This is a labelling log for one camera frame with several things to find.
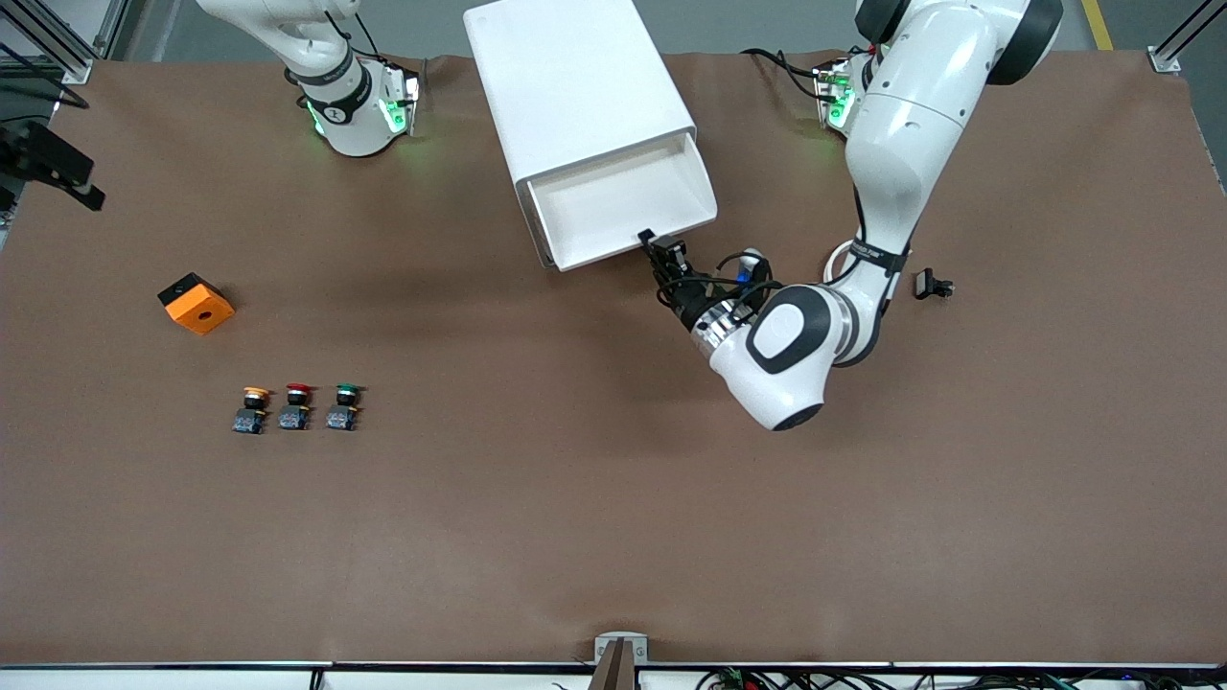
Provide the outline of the aluminium frame profile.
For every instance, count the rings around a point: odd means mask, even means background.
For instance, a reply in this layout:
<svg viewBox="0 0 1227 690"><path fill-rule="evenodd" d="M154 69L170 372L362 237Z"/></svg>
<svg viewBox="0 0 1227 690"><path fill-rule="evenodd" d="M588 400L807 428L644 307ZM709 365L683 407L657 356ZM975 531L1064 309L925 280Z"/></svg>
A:
<svg viewBox="0 0 1227 690"><path fill-rule="evenodd" d="M1193 9L1191 14L1188 14L1158 45L1146 48L1148 65L1157 74L1180 72L1179 56L1182 52L1225 12L1227 12L1227 0L1200 0L1196 9Z"/></svg>
<svg viewBox="0 0 1227 690"><path fill-rule="evenodd" d="M94 61L110 58L134 0L0 0L0 43L40 58L66 83L87 83Z"/></svg>

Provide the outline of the green push button switch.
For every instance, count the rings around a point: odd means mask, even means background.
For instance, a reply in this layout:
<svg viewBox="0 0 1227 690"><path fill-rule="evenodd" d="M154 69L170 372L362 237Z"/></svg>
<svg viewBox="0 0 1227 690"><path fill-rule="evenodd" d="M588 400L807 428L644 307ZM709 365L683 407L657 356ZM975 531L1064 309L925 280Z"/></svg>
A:
<svg viewBox="0 0 1227 690"><path fill-rule="evenodd" d="M335 400L329 406L325 415L326 428L341 428L352 431L357 424L360 414L360 398L363 388L355 384L341 383L335 389Z"/></svg>

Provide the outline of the brown table mat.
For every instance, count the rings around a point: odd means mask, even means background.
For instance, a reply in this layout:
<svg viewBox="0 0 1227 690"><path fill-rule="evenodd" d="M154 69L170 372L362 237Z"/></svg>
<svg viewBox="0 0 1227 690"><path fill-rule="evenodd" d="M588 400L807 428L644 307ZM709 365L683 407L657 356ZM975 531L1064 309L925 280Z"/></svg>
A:
<svg viewBox="0 0 1227 690"><path fill-rule="evenodd" d="M104 209L33 187L0 252L0 663L1227 662L1227 196L1144 54L987 90L908 265L955 296L779 433L643 255L540 266L467 58L371 160L272 64L83 96Z"/></svg>

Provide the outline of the white drawer cabinet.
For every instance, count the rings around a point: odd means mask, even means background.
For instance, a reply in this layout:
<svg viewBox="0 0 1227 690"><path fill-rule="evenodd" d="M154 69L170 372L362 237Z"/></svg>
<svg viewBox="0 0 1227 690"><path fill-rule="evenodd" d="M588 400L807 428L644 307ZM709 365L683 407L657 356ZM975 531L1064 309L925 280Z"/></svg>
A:
<svg viewBox="0 0 1227 690"><path fill-rule="evenodd" d="M463 22L541 264L528 179L681 131L697 142L633 0L494 0Z"/></svg>

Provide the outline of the orange and black button box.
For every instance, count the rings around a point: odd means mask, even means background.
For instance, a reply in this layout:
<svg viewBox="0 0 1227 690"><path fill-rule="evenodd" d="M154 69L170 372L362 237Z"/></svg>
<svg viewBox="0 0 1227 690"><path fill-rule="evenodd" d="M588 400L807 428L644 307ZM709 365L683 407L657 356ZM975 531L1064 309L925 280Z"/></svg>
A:
<svg viewBox="0 0 1227 690"><path fill-rule="evenodd" d="M198 273L175 280L171 287L162 289L157 298L172 322L200 335L213 331L236 313L223 293Z"/></svg>

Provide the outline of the white sliding drawer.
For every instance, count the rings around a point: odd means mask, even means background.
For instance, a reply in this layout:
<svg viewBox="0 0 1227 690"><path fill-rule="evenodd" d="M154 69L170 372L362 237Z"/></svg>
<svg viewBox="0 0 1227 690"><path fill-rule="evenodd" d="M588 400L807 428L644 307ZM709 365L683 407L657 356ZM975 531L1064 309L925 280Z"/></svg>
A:
<svg viewBox="0 0 1227 690"><path fill-rule="evenodd" d="M521 192L544 265L560 271L636 249L645 230L683 233L718 214L690 131L537 176Z"/></svg>

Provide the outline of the red push button switch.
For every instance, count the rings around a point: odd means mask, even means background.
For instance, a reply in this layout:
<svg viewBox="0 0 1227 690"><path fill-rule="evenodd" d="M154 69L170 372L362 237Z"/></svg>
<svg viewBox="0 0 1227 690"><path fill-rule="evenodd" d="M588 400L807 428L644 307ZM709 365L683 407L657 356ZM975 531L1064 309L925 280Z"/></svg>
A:
<svg viewBox="0 0 1227 690"><path fill-rule="evenodd" d="M285 403L277 415L279 428L308 428L310 426L313 389L304 383L290 383Z"/></svg>

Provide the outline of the yellow push button switch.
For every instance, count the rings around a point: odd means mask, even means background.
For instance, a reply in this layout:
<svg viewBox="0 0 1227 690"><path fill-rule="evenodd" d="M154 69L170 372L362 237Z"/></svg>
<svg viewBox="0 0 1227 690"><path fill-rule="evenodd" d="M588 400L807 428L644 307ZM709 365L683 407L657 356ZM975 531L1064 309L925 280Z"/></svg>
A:
<svg viewBox="0 0 1227 690"><path fill-rule="evenodd" d="M244 435L263 433L269 403L270 392L259 387L245 387L243 406L234 414L232 431Z"/></svg>

